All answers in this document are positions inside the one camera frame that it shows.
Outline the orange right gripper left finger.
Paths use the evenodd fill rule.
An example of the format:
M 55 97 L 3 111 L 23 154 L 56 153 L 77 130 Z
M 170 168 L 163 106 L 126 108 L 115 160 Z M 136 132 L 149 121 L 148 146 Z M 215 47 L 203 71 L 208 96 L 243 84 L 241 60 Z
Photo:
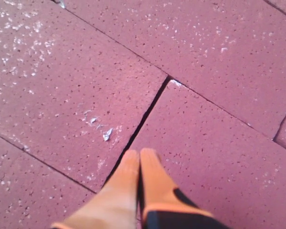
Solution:
M 123 155 L 114 174 L 88 203 L 52 229 L 135 229 L 140 157 Z

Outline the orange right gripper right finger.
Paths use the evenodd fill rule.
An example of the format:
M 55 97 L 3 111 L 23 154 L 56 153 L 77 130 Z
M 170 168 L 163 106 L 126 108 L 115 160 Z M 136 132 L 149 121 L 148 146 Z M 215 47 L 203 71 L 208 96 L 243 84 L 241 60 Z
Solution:
M 166 173 L 155 150 L 140 152 L 140 208 L 144 229 L 204 229 L 212 214 L 188 199 Z

